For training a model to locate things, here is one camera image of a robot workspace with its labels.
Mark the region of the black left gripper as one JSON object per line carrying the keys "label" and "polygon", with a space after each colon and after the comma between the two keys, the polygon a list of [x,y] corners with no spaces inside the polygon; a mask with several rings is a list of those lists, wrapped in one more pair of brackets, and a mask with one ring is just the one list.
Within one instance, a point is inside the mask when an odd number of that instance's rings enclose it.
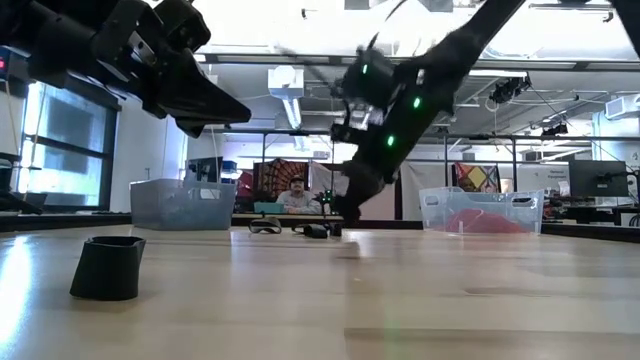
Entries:
{"label": "black left gripper", "polygon": [[210,81],[194,58],[200,47],[200,12],[191,1],[92,3],[92,80],[145,111],[168,115],[187,136],[207,125],[244,123],[251,110]]}

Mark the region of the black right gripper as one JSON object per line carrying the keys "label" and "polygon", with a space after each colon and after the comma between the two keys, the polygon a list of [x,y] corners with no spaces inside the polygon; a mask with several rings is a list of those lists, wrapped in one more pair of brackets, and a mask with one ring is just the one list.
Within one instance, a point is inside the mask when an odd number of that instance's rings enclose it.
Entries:
{"label": "black right gripper", "polygon": [[344,164],[343,174],[349,179],[349,184],[344,196],[335,196],[333,209],[344,221],[355,223],[362,215],[360,207],[378,195],[386,183],[371,166],[355,160]]}

